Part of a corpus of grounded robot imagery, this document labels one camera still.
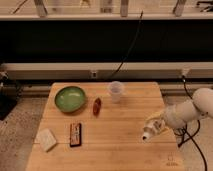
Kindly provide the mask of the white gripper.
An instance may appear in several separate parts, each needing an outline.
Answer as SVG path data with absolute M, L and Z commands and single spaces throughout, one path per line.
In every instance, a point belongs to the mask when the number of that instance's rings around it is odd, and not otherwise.
M 163 111 L 154 112 L 146 118 L 146 121 L 151 120 L 151 119 L 156 119 L 156 118 L 163 118 L 163 120 L 167 126 L 169 126 L 171 128 L 174 127 L 173 117 L 172 117 L 170 111 L 164 110 L 164 112 Z M 159 134 L 169 131 L 170 128 L 167 126 L 160 128 Z

